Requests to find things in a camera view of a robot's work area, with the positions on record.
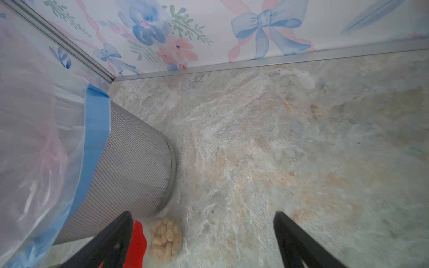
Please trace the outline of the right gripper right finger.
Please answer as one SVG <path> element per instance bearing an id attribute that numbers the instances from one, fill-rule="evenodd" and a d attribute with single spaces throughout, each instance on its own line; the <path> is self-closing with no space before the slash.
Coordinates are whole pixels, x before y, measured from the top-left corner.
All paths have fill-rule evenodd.
<path id="1" fill-rule="evenodd" d="M 275 214 L 273 224 L 286 268 L 346 268 L 284 212 Z"/>

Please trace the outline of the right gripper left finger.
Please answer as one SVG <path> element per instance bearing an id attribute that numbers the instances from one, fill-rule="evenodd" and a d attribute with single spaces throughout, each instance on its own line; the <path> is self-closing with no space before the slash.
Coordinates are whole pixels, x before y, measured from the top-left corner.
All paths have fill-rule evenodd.
<path id="1" fill-rule="evenodd" d="M 60 268 L 122 268 L 130 245 L 134 221 L 120 214 Z"/>

